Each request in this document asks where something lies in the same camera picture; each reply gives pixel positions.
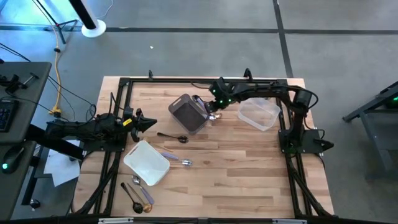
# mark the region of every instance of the white plastic container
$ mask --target white plastic container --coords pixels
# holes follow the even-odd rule
[[[124,156],[123,162],[142,178],[148,186],[157,184],[170,169],[170,162],[146,141],[137,143]]]
[[[261,131],[265,131],[274,125],[279,113],[280,108],[270,101],[264,98],[250,98],[241,102],[238,117]]]

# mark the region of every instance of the white stand base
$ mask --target white stand base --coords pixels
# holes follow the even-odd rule
[[[85,36],[85,37],[89,37],[89,38],[94,38],[94,37],[98,37],[101,34],[103,34],[106,30],[106,24],[104,21],[101,20],[97,20],[98,21],[98,26],[95,29],[87,29],[84,25],[81,28],[81,33]]]

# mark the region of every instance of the butcher block tabletop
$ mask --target butcher block tabletop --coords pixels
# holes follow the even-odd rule
[[[119,79],[104,77],[97,103],[98,114],[108,112],[110,93],[116,95]],[[301,78],[288,78],[287,81],[289,85],[304,87]],[[276,121],[267,131],[260,131],[238,118],[239,104],[235,103],[221,111],[221,119],[207,122],[196,135],[189,136],[168,111],[169,104],[184,93],[199,95],[205,101],[213,100],[207,89],[195,88],[190,83],[133,85],[130,106],[134,112],[141,108],[145,117],[158,120],[145,133],[140,133],[140,137],[159,152],[166,152],[165,147],[179,158],[192,160],[193,165],[184,167],[180,161],[170,160],[170,170],[158,184],[149,187],[142,180],[142,186],[155,204],[150,213],[136,214],[132,210],[131,199],[120,187],[121,182],[131,184],[145,200],[140,189],[132,184],[133,171],[123,163],[124,156],[135,145],[129,135],[126,150],[121,156],[111,216],[293,218],[286,161],[277,137],[279,122]],[[313,126],[311,112],[308,113],[307,124]],[[176,139],[158,137],[157,132],[186,135],[189,142],[182,144]],[[75,210],[83,206],[98,186],[103,157],[104,152],[94,152],[82,164],[73,201]],[[308,188],[325,210],[333,213],[321,160],[312,154],[303,154],[302,159]],[[302,193],[297,191],[300,208],[304,212]],[[108,187],[103,194],[101,211],[107,197]]]

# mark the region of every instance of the concrete floor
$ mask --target concrete floor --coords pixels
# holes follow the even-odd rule
[[[104,19],[110,27],[277,28],[272,0],[114,1]],[[42,2],[59,22],[76,18],[66,0]],[[110,4],[88,2],[96,15]],[[279,0],[279,4],[286,29],[398,29],[394,0]],[[0,22],[47,24],[30,0],[9,1]],[[278,34],[107,32],[96,39],[79,32],[65,35],[68,44],[62,46],[59,63],[62,84],[92,102],[98,98],[103,76],[146,75],[148,69],[154,75],[240,77],[249,67],[256,77],[286,77]],[[341,117],[397,81],[398,35],[287,35],[286,39],[294,77],[304,78],[307,88],[320,97],[313,108],[315,123],[335,143],[325,153],[335,213],[397,223],[398,183],[365,181],[364,175],[377,166],[373,148],[359,120],[346,124]],[[0,41],[33,61],[54,60],[52,32],[0,30]],[[0,58],[22,61],[3,50]],[[55,88],[46,85],[40,103],[51,108],[55,95]],[[71,99],[76,119],[84,119],[87,105],[68,93],[65,96]],[[72,119],[65,101],[61,106]],[[33,123],[44,128],[52,119],[38,108]],[[17,206],[13,218],[64,215],[74,184],[54,189],[51,180],[40,180],[34,197],[41,199],[42,207],[32,212]],[[60,200],[61,192],[69,194]]]

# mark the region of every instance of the spoon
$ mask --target spoon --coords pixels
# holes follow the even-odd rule
[[[137,198],[140,200],[140,202],[144,205],[144,212],[149,213],[152,211],[152,205],[149,203],[145,203],[143,199],[137,194],[137,192],[134,190],[133,187],[129,183],[127,183],[127,186],[129,186],[130,190],[137,196]]]
[[[133,184],[139,186],[139,188],[141,189],[141,191],[142,191],[142,193],[144,194],[145,198],[148,200],[148,202],[149,202],[151,205],[153,205],[153,204],[155,203],[155,200],[149,195],[148,191],[145,190],[145,188],[143,188],[143,187],[141,186],[141,179],[140,179],[138,176],[136,176],[136,175],[132,175],[132,176],[131,176],[131,180],[132,180],[132,183],[133,183]]]
[[[182,164],[185,165],[185,166],[192,166],[192,161],[189,160],[189,159],[180,159],[180,158],[178,158],[178,156],[173,155],[173,154],[168,153],[168,152],[162,152],[161,155],[164,156],[164,157],[170,158],[170,159],[175,159],[175,160],[181,161]]]
[[[135,202],[134,199],[132,199],[132,196],[131,196],[131,194],[129,193],[129,191],[127,190],[126,184],[124,184],[124,182],[122,182],[122,183],[120,184],[120,186],[121,186],[121,187],[123,188],[123,190],[129,195],[130,199],[132,200],[132,209],[133,209],[136,213],[141,214],[142,211],[143,211],[142,205],[141,205],[140,203]]]
[[[157,133],[158,136],[162,137],[170,137],[170,138],[175,138],[178,139],[180,143],[187,143],[188,142],[188,137],[186,136],[179,136],[179,137],[174,137],[174,136],[169,136],[168,134],[163,134],[163,133]]]

